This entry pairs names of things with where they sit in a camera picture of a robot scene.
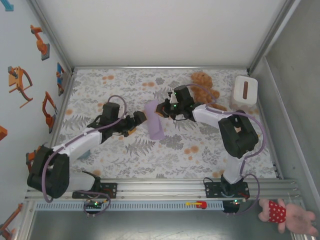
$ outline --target blue sticker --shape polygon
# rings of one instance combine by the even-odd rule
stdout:
[[[14,5],[10,4],[8,0],[0,0],[3,6],[5,7],[6,12],[13,12],[14,11]]]

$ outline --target orange chair sticker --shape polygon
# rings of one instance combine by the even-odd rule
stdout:
[[[21,95],[26,100],[26,102],[20,106],[20,108],[22,108],[24,105],[31,102],[33,99],[33,97],[30,98],[25,93],[25,90],[27,90],[32,86],[31,78],[29,77],[28,73],[19,66],[15,68],[13,68],[12,66],[8,67],[8,73],[9,73],[9,87],[15,85],[15,87],[11,89],[9,93],[12,93],[13,91],[18,90],[19,93],[21,93]],[[29,86],[27,87],[24,87],[24,83],[22,81],[23,75],[26,76],[26,79],[29,82]]]

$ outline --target white wall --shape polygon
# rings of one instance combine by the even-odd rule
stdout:
[[[249,66],[285,0],[37,0],[75,66]]]
[[[42,101],[45,91],[51,95],[58,110],[63,96],[58,96],[57,62],[59,59],[54,49],[50,48],[50,58],[42,61],[37,49],[36,37],[31,33],[30,25],[39,27],[32,11],[25,0],[10,0],[13,12],[6,12],[0,4],[0,126],[8,135],[0,141],[0,224],[22,202],[27,190],[28,168],[26,153],[32,152],[44,142],[50,142],[48,126],[42,113]],[[46,36],[40,33],[45,43]],[[18,90],[9,93],[14,86],[8,85],[8,67],[25,69],[33,86],[25,93],[33,100],[19,108],[25,99]],[[28,86],[23,76],[24,86]],[[47,111],[54,110],[47,104]]]

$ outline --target gray metal wall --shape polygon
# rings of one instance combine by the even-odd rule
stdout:
[[[320,1],[302,0],[283,29],[279,38],[266,56],[278,93],[277,98],[283,102],[288,117],[291,139],[285,141],[279,129],[273,131],[283,122],[283,116],[273,118],[273,141],[277,142],[277,154],[284,177],[295,178],[304,191],[304,201],[310,210],[319,210],[320,190]],[[272,82],[267,79],[259,83],[268,88]],[[264,98],[262,105],[272,102],[271,95],[260,94]],[[277,108],[268,110],[280,111]]]
[[[258,219],[261,207],[227,217],[222,211],[39,211],[29,240],[290,240],[288,230]]]

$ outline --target robotic arm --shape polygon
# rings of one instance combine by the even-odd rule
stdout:
[[[166,99],[157,106],[156,112],[164,118],[171,117],[176,120],[183,116],[194,122],[205,123],[219,128],[224,147],[228,152],[227,168],[221,176],[219,192],[223,196],[233,196],[243,186],[243,166],[246,155],[255,148],[259,138],[249,119],[244,112],[224,114],[216,112],[205,104],[194,102],[187,86],[176,87],[174,92],[169,92],[170,99]],[[119,119],[120,106],[108,102],[103,105],[102,115],[99,115],[90,123],[83,133],[73,138],[66,144],[53,148],[41,146],[36,152],[31,171],[29,173],[28,186],[42,192],[43,181],[46,193],[52,198],[59,198],[65,192],[90,191],[101,192],[101,182],[98,176],[89,172],[71,172],[70,164],[84,155],[91,148],[104,143],[113,133],[120,133],[128,137],[136,130],[136,126],[146,120],[141,111],[133,113],[133,117],[127,115]],[[51,168],[43,171],[47,160]]]
[[[176,87],[173,93],[168,94],[170,99],[157,106],[159,115],[173,120],[183,115],[184,119],[220,129],[223,145],[228,152],[227,167],[221,176],[221,190],[224,195],[232,196],[244,180],[242,170],[245,156],[259,141],[249,119],[238,114],[217,113],[206,104],[195,103],[185,85]]]
[[[62,149],[50,162],[45,175],[45,190],[52,198],[59,198],[65,192],[78,190],[100,193],[100,178],[89,172],[72,172],[70,165],[73,161],[88,152],[91,148],[104,143],[113,133],[120,133],[128,137],[136,130],[136,126],[146,120],[141,111],[135,111],[133,117],[127,115],[112,127],[100,129],[119,120],[120,106],[116,103],[107,102],[103,105],[102,114],[99,115],[80,135],[64,144],[48,148],[41,146],[35,154],[33,165],[29,173],[28,186],[42,192],[42,175],[46,161],[55,151]]]

